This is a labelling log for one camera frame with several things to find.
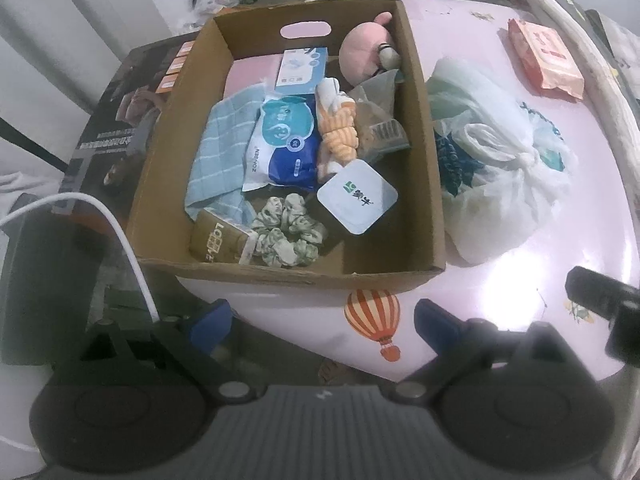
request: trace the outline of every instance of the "barcode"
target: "barcode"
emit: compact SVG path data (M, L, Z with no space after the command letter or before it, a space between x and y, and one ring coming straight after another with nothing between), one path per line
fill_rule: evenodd
M371 131L378 138L378 140L397 139L398 137L400 137L398 123L393 119L385 123L374 124L371 127Z

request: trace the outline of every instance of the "blue striped towel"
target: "blue striped towel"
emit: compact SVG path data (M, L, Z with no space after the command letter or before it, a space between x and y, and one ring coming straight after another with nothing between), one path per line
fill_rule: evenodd
M195 220L200 209L250 225L255 211L242 195L244 152L266 96L263 83L249 86L213 105L202 134L184 197Z

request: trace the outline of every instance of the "pink tissue package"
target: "pink tissue package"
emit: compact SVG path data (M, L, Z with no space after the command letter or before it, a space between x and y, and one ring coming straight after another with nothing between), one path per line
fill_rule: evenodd
M584 79L555 30L511 19L509 37L529 81L537 89L559 89L576 99L582 99Z

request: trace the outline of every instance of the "round black disc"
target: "round black disc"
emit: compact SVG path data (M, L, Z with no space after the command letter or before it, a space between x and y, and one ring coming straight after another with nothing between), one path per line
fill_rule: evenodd
M509 368L470 374L444 391L438 416L458 446L497 468L532 473L585 463L604 446L613 415L595 384L553 363Z
M47 384L30 427L48 462L121 473L169 460L203 430L200 391L166 370L109 360L84 362L73 381Z

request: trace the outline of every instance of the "striped hot air balloon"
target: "striped hot air balloon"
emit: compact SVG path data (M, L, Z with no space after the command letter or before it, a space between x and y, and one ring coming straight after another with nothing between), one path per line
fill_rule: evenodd
M400 321L400 302L388 290L356 290L349 294L344 315L360 335L377 341L387 361L398 361L400 349L391 338Z

